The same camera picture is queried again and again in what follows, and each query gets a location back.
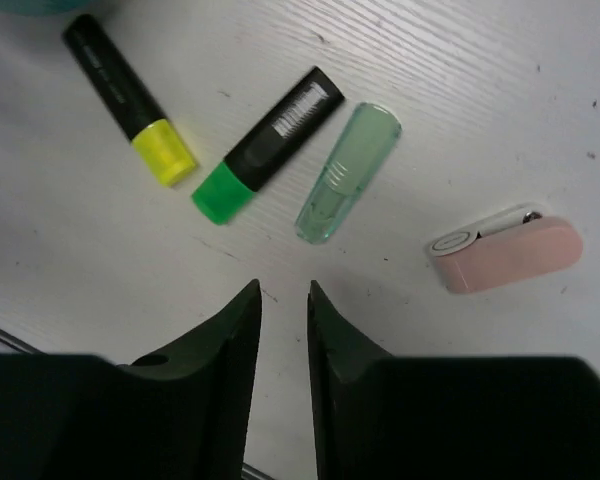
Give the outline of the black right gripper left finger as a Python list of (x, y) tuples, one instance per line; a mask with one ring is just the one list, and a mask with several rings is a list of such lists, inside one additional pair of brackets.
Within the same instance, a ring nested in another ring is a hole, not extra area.
[(262, 298), (249, 282), (211, 318), (137, 359), (135, 404), (145, 478), (241, 475), (260, 341)]

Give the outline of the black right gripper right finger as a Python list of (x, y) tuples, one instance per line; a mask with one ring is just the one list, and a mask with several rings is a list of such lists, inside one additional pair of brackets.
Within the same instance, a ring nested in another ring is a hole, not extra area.
[(390, 354), (346, 320), (315, 280), (307, 346), (318, 477), (362, 479), (373, 470), (382, 430), (382, 376), (373, 368)]

